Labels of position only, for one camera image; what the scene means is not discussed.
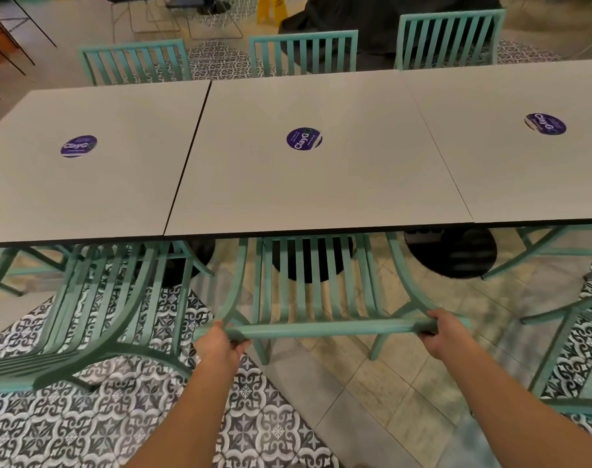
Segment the round sticker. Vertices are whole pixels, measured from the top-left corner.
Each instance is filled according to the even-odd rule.
[[[298,128],[287,135],[290,148],[308,151],[322,144],[322,133],[313,128]]]
[[[562,135],[567,131],[567,126],[561,120],[545,113],[531,113],[526,115],[525,121],[526,125],[542,135]]]
[[[94,136],[77,136],[62,146],[61,153],[65,158],[76,158],[89,153],[96,145],[97,138]]]

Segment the white table top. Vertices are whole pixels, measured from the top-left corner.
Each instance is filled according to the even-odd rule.
[[[27,94],[0,121],[0,243],[163,234],[209,84]]]
[[[401,75],[474,221],[592,219],[592,61]]]
[[[366,71],[213,82],[166,235],[468,221],[399,72]]]

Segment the forearm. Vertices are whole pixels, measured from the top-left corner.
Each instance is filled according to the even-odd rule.
[[[128,468],[210,468],[233,374],[203,360],[164,422],[140,447]]]
[[[503,468],[592,468],[592,437],[526,391],[473,340],[442,361]]]

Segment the black cover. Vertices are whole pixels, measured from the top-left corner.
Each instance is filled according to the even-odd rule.
[[[305,10],[285,19],[278,32],[358,29],[357,70],[393,69],[400,15],[500,7],[498,0],[308,0]]]

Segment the hand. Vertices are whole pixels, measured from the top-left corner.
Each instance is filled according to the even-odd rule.
[[[472,335],[465,326],[447,310],[429,310],[426,315],[437,319],[437,335],[420,333],[418,338],[433,358],[442,359],[449,348],[471,342]]]
[[[229,370],[233,376],[240,367],[240,357],[250,345],[250,340],[241,343],[229,341],[222,320],[215,320],[209,331],[194,344],[201,362]]]

